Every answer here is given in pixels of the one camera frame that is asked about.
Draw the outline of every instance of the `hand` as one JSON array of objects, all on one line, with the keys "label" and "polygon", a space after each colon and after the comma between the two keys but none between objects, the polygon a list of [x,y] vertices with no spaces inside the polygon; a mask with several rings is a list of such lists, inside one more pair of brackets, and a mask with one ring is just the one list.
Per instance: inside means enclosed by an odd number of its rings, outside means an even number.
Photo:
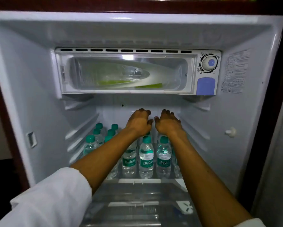
[{"label": "hand", "polygon": [[155,116],[154,120],[157,131],[168,137],[171,133],[183,131],[181,121],[175,117],[174,112],[169,110],[163,109],[160,118]]},{"label": "hand", "polygon": [[151,111],[140,108],[129,118],[126,128],[136,133],[137,137],[146,135],[152,129],[153,120],[148,121]]}]

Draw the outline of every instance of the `white sleeve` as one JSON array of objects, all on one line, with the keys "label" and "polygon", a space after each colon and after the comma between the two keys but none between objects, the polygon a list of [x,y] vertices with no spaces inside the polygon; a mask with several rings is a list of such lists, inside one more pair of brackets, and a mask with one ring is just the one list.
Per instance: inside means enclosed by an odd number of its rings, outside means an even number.
[{"label": "white sleeve", "polygon": [[76,169],[62,168],[11,200],[0,227],[78,227],[92,190]]},{"label": "white sleeve", "polygon": [[253,218],[236,225],[235,227],[265,227],[259,218]]}]

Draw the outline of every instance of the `left hand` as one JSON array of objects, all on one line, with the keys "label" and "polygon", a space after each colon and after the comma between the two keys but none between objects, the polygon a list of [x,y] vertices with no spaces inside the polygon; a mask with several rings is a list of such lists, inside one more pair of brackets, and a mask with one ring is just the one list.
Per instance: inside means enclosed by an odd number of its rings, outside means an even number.
[{"label": "left hand", "polygon": [[135,132],[138,137],[146,135],[152,129],[153,120],[148,121],[151,111],[140,108],[129,118],[126,129]]}]

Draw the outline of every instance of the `green bottle cap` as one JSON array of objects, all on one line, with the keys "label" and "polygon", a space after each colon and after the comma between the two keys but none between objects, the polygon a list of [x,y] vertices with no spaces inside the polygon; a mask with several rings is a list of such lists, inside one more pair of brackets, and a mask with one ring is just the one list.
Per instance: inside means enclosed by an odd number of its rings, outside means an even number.
[{"label": "green bottle cap", "polygon": [[161,143],[168,143],[168,142],[169,142],[169,139],[168,139],[168,137],[166,137],[166,136],[162,136],[162,137],[160,138],[160,142],[161,142]]},{"label": "green bottle cap", "polygon": [[142,138],[143,143],[151,143],[151,137],[146,135]]},{"label": "green bottle cap", "polygon": [[115,130],[110,129],[108,130],[108,136],[114,136],[115,135]]},{"label": "green bottle cap", "polygon": [[113,130],[117,130],[118,129],[118,124],[112,124],[112,126],[111,126],[111,129],[113,129]]},{"label": "green bottle cap", "polygon": [[93,134],[94,135],[99,135],[101,133],[101,130],[100,129],[94,129],[93,130]]},{"label": "green bottle cap", "polygon": [[103,124],[102,123],[97,123],[95,125],[96,129],[102,129],[103,128]]},{"label": "green bottle cap", "polygon": [[109,141],[110,139],[112,139],[112,138],[113,138],[113,136],[106,136],[106,137],[105,137],[105,143],[108,142],[108,141]]},{"label": "green bottle cap", "polygon": [[86,137],[86,142],[87,142],[87,143],[93,143],[93,142],[95,142],[95,136],[94,136],[94,135],[88,135],[88,136]]}]

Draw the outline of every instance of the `maroon refrigerator door frame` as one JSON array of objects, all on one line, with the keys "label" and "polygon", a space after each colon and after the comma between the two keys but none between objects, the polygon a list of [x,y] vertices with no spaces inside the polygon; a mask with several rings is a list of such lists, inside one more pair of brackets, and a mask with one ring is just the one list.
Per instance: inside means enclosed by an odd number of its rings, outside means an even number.
[{"label": "maroon refrigerator door frame", "polygon": [[[111,12],[160,14],[282,15],[283,2],[202,0],[0,0],[0,11]],[[283,100],[283,31],[238,200],[250,210]],[[0,89],[0,118],[20,176],[29,183]]]}]

